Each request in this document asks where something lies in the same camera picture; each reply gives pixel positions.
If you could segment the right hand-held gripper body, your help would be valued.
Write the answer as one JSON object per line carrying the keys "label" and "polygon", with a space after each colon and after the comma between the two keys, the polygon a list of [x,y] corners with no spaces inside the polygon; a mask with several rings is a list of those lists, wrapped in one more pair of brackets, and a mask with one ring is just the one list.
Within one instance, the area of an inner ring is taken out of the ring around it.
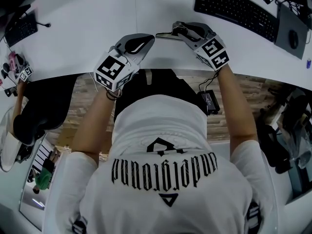
{"label": "right hand-held gripper body", "polygon": [[193,43],[187,44],[199,60],[218,71],[229,62],[223,40],[208,25],[198,22],[185,23]]}

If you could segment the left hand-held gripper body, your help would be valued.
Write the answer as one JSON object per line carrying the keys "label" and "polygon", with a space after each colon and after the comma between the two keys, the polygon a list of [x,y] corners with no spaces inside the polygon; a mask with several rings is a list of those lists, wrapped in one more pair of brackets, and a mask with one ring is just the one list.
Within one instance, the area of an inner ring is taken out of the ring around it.
{"label": "left hand-held gripper body", "polygon": [[136,33],[122,37],[104,52],[94,68],[94,80],[111,92],[122,88],[139,71],[155,37]]}

